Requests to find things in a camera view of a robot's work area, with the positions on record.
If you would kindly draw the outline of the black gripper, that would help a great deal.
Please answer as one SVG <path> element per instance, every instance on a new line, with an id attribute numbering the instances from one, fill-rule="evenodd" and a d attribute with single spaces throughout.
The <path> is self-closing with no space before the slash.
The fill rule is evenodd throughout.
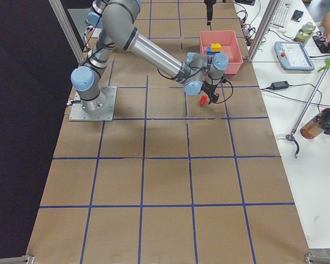
<path id="1" fill-rule="evenodd" d="M 207 25 L 211 25 L 212 17 L 213 17 L 213 5 L 216 4 L 217 0 L 204 0 L 206 5 L 206 17 L 207 17 Z"/>
<path id="2" fill-rule="evenodd" d="M 203 85 L 202 85 L 202 90 L 204 93 L 209 96 L 209 105 L 211 103 L 217 103 L 219 99 L 219 94 L 216 92 L 217 86 L 221 83 L 221 78 L 219 79 L 212 79 L 209 76 L 206 76 Z"/>

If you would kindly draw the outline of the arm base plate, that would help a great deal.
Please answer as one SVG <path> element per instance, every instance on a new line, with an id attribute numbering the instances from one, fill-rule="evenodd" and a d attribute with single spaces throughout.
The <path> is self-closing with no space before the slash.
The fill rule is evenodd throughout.
<path id="1" fill-rule="evenodd" d="M 112 122 L 117 98 L 116 86 L 101 86 L 98 98 L 83 101 L 76 92 L 71 104 L 69 120 L 71 122 Z"/>

